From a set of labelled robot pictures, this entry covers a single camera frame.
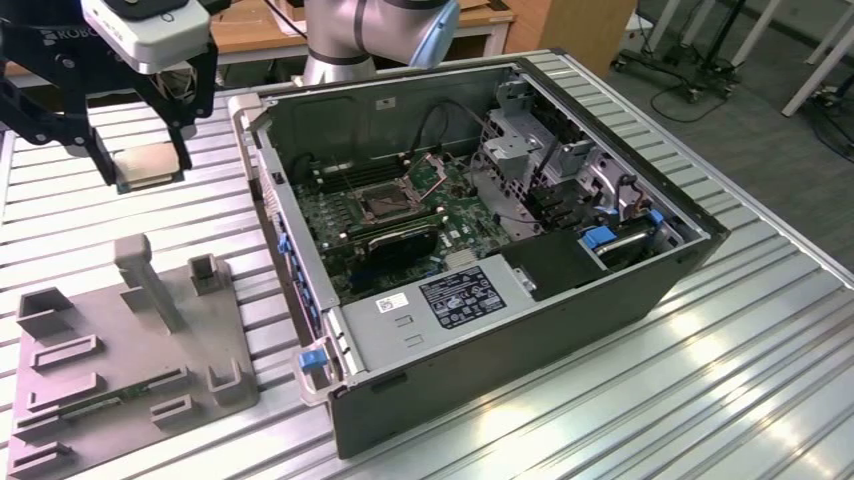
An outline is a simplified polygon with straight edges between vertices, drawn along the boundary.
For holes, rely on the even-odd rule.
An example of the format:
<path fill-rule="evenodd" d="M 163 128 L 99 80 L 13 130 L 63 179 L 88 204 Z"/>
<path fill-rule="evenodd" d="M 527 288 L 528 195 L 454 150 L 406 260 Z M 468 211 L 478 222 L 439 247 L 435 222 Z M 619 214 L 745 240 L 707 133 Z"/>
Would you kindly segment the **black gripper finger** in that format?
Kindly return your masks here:
<path fill-rule="evenodd" d="M 207 50 L 188 59 L 191 75 L 179 95 L 171 92 L 159 74 L 132 74 L 136 93 L 167 125 L 180 171 L 192 168 L 181 130 L 185 127 L 194 127 L 198 118 L 207 118 L 212 114 L 218 58 L 218 46 L 215 43 L 208 43 Z"/>
<path fill-rule="evenodd" d="M 115 162 L 89 122 L 79 61 L 65 54 L 56 54 L 48 66 L 49 73 L 59 73 L 61 110 L 55 112 L 39 104 L 1 72 L 1 123 L 32 144 L 56 141 L 72 155 L 88 157 L 104 183 L 115 185 Z"/>

